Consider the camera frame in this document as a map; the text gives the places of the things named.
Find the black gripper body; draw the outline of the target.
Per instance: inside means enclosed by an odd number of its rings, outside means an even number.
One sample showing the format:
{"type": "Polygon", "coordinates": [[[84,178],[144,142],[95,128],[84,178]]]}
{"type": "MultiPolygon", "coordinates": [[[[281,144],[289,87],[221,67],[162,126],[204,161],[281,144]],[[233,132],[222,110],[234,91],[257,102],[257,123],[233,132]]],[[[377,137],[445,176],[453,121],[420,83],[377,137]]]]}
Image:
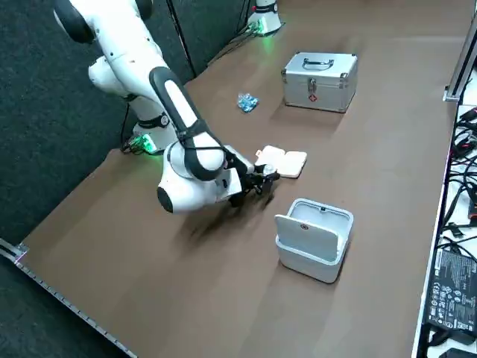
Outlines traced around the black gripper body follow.
{"type": "Polygon", "coordinates": [[[230,196],[228,201],[232,206],[242,206],[246,196],[254,191],[257,195],[262,194],[262,176],[256,173],[242,175],[239,177],[241,191],[230,196]]]}

